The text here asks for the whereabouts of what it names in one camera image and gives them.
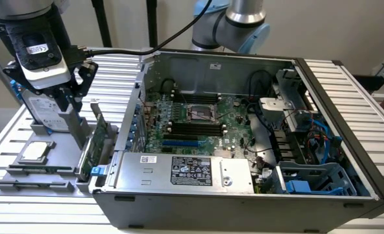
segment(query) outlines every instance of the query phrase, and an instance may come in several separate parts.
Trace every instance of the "white wall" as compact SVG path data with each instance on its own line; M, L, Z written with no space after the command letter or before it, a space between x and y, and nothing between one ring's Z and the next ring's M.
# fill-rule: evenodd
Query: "white wall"
M101 46L88 0L70 0L63 19L71 41ZM115 47L148 46L145 0L107 0ZM159 0L160 42L192 20L195 0ZM337 59L353 73L369 73L384 59L384 0L265 0L271 36L260 54L307 59ZM167 48L188 49L192 30ZM0 62L10 60L0 43Z

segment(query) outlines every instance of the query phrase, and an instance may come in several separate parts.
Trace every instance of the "metal bracket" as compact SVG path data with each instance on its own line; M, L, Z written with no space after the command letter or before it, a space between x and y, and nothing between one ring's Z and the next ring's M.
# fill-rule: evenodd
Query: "metal bracket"
M79 118L74 108L68 108L67 112L59 112L59 116L64 119L70 133L75 139L78 147L83 149L87 141L87 135L90 133L90 126L86 118Z
M289 101L279 100L272 97L260 98L261 107L269 111L293 110L293 104Z

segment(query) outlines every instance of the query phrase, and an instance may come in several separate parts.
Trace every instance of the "metal slats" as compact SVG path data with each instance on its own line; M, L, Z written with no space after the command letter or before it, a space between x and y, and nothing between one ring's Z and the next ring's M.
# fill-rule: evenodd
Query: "metal slats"
M373 100L364 98L360 91L363 88L351 79L343 67L329 61L307 60L307 63L384 176L384 115L376 111L376 105L371 103ZM341 228L349 229L351 233L355 229L384 229L384 214L372 220L355 219Z
M109 55L96 56L94 60L100 64L100 69L88 95L83 99L80 115L87 118L88 122L96 121L88 103L91 99L98 99L105 120L120 127L140 71L139 57ZM6 175L6 167L14 162L26 141L32 135L31 123L31 115L23 106L0 133L0 179ZM108 220L92 198L0 196L0 222L80 223L84 219L87 223L108 224Z
M124 90L135 83L137 70L137 57L125 55L96 56L95 61L101 69L92 84L92 92L83 99L82 116L94 121L88 103L92 98L99 99L105 119L117 126L124 117L128 96ZM309 65L317 66L315 72L324 82L329 79L339 80L329 84L333 89L336 84L348 86L345 76L335 73L335 65L331 61L308 60ZM328 95L339 106L367 107L367 101L357 92L328 91ZM343 113L344 119L353 127L371 127L373 123L383 124L376 114ZM7 128L0 134L0 178L6 167L15 154L19 153L20 140L26 141L31 136L31 116L22 107ZM384 132L355 131L357 138L364 143L384 142ZM369 153L379 169L384 174L384 152ZM111 226L99 206L92 198L75 197L10 197L0 196L0 233L136 233L131 230L117 230ZM153 233L195 233L183 231L156 231ZM373 219L356 219L329 232L331 234L384 234L384 214Z

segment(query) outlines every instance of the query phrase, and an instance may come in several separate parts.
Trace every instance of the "blue latch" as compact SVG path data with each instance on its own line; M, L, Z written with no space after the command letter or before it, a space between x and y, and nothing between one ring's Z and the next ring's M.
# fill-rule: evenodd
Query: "blue latch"
M344 188L337 187L331 191L312 191L308 181L291 180L285 183L285 189L291 194L312 194L312 195L343 195Z
M91 176L104 176L105 175L105 167L92 167Z

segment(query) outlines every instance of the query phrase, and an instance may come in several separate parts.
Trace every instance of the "blue tab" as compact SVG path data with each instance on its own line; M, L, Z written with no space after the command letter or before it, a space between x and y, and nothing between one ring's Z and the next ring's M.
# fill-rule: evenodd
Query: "blue tab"
M92 167L91 169L91 176L104 176L104 167Z
M264 23L247 38L245 42L243 43L239 49L239 53L256 54L269 34L271 34L271 25L268 23Z
M285 188L291 194L311 194L311 187L308 181L291 180L285 183Z

